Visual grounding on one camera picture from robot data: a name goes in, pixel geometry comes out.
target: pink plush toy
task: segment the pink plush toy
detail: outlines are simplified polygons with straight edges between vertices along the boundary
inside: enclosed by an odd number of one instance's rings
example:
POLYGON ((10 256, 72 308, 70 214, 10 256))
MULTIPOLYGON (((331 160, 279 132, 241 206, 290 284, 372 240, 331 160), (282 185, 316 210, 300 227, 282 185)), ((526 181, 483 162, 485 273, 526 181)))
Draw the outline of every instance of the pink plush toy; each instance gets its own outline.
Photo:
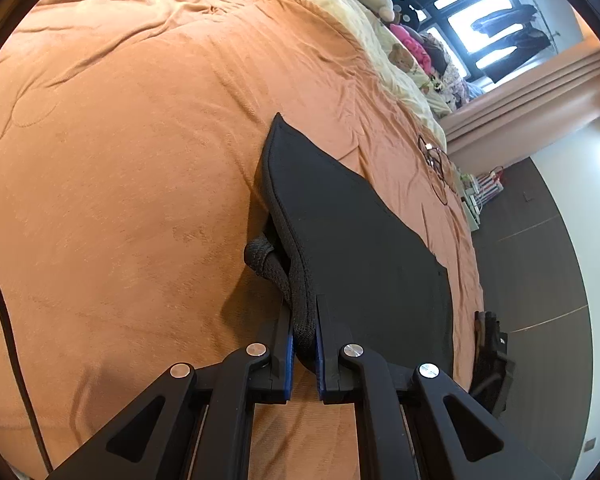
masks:
POLYGON ((414 40, 410 34, 400 25, 395 25, 392 23, 389 25, 389 30, 392 34, 400 40, 400 42, 405 46, 405 48, 411 52, 411 55, 416 59, 418 64, 424 70, 424 73, 428 76, 433 74, 433 67, 431 65, 431 58, 427 51, 424 50, 424 47, 419 44, 416 40, 414 40))

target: triangular cutout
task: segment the triangular cutout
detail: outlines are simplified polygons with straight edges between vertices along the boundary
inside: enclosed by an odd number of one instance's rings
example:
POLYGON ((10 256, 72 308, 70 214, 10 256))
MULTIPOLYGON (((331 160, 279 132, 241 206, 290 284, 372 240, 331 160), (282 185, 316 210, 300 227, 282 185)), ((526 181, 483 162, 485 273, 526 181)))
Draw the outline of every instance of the triangular cutout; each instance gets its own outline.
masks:
POLYGON ((126 458, 130 462, 140 462, 155 424, 158 422, 164 402, 164 396, 155 397, 149 402, 130 423, 107 442, 107 451, 126 458))
POLYGON ((503 442, 491 433, 491 430, 458 399, 454 396, 446 396, 444 403, 458 434, 464 455, 469 462, 478 462, 478 460, 502 451, 503 442))

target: silver screw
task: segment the silver screw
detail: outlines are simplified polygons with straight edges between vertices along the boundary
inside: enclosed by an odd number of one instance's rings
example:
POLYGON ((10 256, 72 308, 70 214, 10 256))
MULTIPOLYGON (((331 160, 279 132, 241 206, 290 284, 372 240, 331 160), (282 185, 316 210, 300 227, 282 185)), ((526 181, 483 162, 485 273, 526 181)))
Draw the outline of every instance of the silver screw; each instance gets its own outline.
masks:
POLYGON ((254 357, 259 357, 264 355, 264 352, 267 351, 267 347, 262 343, 251 343, 247 346, 247 354, 252 355, 254 357))
POLYGON ((181 379, 183 377, 188 376, 190 371, 191 368, 189 368, 189 365, 186 365, 184 363, 178 363, 171 367, 171 377, 181 379))
POLYGON ((364 353, 365 349, 360 345, 356 345, 355 343, 348 344, 344 347, 345 355, 349 357, 360 357, 364 353))
POLYGON ((423 377, 433 379, 434 377, 437 377, 439 373, 440 370, 436 365, 432 365, 431 363, 420 365, 420 375, 423 377))

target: bed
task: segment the bed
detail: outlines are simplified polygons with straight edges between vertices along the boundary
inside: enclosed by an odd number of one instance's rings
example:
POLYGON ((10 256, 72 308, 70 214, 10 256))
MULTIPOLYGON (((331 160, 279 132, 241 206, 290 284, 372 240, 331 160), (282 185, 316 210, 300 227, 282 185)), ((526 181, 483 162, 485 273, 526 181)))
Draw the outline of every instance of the bed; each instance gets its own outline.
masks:
MULTIPOLYGON (((218 362, 276 316, 242 260, 276 112, 447 268, 469 386, 474 248, 418 147, 444 133, 381 53, 353 0, 41 0, 20 24, 0 52, 0 284, 55 465, 172 363, 218 362)), ((355 434, 296 364, 291 402, 256 410, 250 476, 356 478, 355 434)), ((1 333, 0 452, 44 478, 1 333)))

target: curtain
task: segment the curtain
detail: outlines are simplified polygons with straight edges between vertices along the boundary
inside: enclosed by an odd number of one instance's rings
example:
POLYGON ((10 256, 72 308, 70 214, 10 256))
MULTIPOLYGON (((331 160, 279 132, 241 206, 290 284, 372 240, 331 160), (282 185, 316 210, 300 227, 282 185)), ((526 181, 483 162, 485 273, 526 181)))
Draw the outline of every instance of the curtain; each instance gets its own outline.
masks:
POLYGON ((600 117, 600 42, 593 36, 440 121, 463 171, 510 166, 600 117))

